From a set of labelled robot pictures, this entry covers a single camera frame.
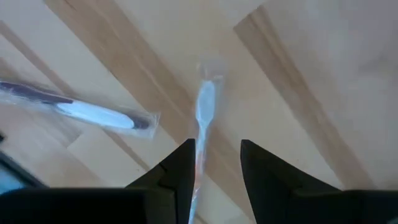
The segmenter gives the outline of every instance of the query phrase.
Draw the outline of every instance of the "black object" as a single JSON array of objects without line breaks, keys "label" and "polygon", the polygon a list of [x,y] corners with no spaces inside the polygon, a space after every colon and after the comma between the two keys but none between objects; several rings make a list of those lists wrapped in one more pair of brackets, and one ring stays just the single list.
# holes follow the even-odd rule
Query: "black object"
[{"label": "black object", "polygon": [[398,223],[398,192],[340,191],[249,140],[241,163],[257,224]]},{"label": "black object", "polygon": [[101,221],[188,223],[195,181],[195,140],[125,189],[22,189],[0,196],[0,223]]}]

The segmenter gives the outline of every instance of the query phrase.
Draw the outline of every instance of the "white toothbrush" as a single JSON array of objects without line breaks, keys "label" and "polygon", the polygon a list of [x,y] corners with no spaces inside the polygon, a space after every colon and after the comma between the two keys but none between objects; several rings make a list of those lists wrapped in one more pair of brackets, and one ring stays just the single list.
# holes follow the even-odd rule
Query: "white toothbrush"
[{"label": "white toothbrush", "polygon": [[196,142],[196,174],[193,199],[190,210],[189,224],[193,223],[193,217],[197,207],[197,194],[204,172],[205,146],[208,128],[215,117],[216,112],[216,87],[213,81],[206,80],[199,91],[196,107],[196,119],[199,125],[199,134]]}]

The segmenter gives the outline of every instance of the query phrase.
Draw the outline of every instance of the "toothbrush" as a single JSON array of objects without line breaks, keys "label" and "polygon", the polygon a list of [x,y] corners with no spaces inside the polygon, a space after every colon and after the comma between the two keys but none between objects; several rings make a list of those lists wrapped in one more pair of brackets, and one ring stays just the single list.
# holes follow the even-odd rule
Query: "toothbrush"
[{"label": "toothbrush", "polygon": [[206,138],[208,128],[215,117],[215,111],[216,87],[213,81],[205,80],[200,88],[196,105],[196,119],[199,125],[199,134],[196,143],[195,186],[193,189],[189,224],[193,223],[193,217],[198,203],[197,197],[201,182],[200,179],[204,172]]},{"label": "toothbrush", "polygon": [[128,116],[102,106],[47,93],[25,84],[0,81],[0,90],[34,103],[47,105],[65,116],[100,126],[118,129],[147,129],[150,125],[148,120],[138,116]]}]

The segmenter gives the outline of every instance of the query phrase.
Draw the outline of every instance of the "clear plastic bag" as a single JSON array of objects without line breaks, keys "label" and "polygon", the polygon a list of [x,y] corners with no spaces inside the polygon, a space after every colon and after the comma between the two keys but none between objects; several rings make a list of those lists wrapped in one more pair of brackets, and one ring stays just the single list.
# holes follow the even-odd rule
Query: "clear plastic bag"
[{"label": "clear plastic bag", "polygon": [[160,117],[158,113],[145,113],[122,107],[112,110],[63,96],[46,88],[10,80],[0,80],[0,103],[58,113],[97,124],[116,133],[149,139],[153,138]]},{"label": "clear plastic bag", "polygon": [[227,74],[226,64],[222,59],[202,60],[198,72],[203,81],[199,89],[195,117],[199,131],[196,141],[195,185],[192,195],[189,224],[193,223],[198,203],[199,190],[205,171],[206,142],[210,134],[211,124],[216,118],[224,77]]}]

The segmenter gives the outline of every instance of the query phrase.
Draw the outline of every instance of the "wooden floor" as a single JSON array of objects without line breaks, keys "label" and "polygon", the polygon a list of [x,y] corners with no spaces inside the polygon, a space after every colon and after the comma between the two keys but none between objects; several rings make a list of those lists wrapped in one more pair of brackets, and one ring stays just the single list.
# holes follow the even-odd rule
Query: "wooden floor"
[{"label": "wooden floor", "polygon": [[[197,223],[254,223],[242,139],[341,189],[394,189],[394,13],[379,18],[378,40],[364,37],[372,3],[327,2],[0,0],[1,78],[161,113],[150,141],[0,104],[0,148],[52,187],[124,187],[192,137],[197,64],[221,56],[229,73]],[[378,13],[394,8],[381,2]]]}]

